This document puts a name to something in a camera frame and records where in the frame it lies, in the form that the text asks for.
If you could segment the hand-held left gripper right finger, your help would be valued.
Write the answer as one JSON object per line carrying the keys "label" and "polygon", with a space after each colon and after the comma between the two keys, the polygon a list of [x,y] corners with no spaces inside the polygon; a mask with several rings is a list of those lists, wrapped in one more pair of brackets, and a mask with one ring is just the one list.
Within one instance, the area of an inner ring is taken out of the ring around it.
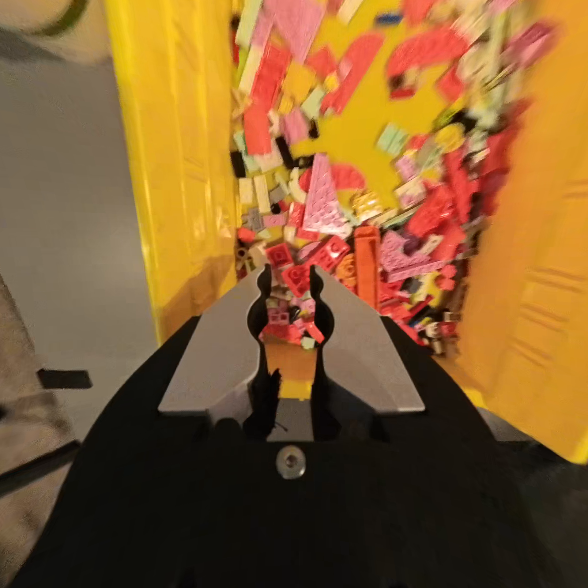
{"label": "hand-held left gripper right finger", "polygon": [[315,325],[323,335],[311,396],[315,439],[367,436],[379,419],[425,412],[383,318],[318,265]]}

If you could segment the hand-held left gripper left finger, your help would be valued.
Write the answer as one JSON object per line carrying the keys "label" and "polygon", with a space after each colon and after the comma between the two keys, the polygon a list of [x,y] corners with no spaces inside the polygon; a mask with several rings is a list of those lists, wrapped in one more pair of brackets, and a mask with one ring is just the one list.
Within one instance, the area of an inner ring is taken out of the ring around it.
{"label": "hand-held left gripper left finger", "polygon": [[270,369],[260,340],[271,283],[270,266],[262,265],[199,317],[159,403],[161,415],[202,417],[211,425],[232,419],[247,437],[272,434],[281,370]]}

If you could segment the pile of toy bricks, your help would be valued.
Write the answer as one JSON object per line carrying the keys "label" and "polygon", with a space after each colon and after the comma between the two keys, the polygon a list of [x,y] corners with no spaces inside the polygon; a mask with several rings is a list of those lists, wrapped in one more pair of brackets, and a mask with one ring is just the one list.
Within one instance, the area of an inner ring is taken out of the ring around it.
{"label": "pile of toy bricks", "polygon": [[379,313],[436,356],[458,338],[460,264],[494,213],[555,26],[531,1],[393,1],[339,55],[365,1],[241,1],[231,18],[239,280],[269,264],[260,340],[313,350],[310,270],[357,296],[354,231],[380,232]]}

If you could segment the white paper cup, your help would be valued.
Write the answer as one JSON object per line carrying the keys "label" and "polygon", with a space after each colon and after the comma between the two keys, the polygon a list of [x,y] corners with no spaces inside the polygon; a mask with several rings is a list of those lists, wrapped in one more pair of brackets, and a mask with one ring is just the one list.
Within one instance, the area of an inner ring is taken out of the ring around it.
{"label": "white paper cup", "polygon": [[1,1],[1,53],[81,65],[111,57],[103,1]]}

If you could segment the orange brick separator tool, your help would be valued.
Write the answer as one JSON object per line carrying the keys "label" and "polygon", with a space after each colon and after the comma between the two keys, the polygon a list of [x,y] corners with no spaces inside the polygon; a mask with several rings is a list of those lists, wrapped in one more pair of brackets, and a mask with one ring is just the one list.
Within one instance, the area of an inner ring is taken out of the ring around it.
{"label": "orange brick separator tool", "polygon": [[354,231],[357,296],[379,311],[380,232],[374,226],[360,226]]}

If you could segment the yellow plastic bin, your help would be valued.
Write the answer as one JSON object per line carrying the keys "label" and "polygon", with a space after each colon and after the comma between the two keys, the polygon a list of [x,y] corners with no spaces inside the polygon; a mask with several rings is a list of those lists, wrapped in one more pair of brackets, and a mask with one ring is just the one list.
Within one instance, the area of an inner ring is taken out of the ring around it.
{"label": "yellow plastic bin", "polygon": [[[241,1],[106,1],[156,338],[236,281],[229,21]],[[471,402],[587,462],[587,1],[538,1],[561,35],[527,78],[511,173],[472,261]]]}

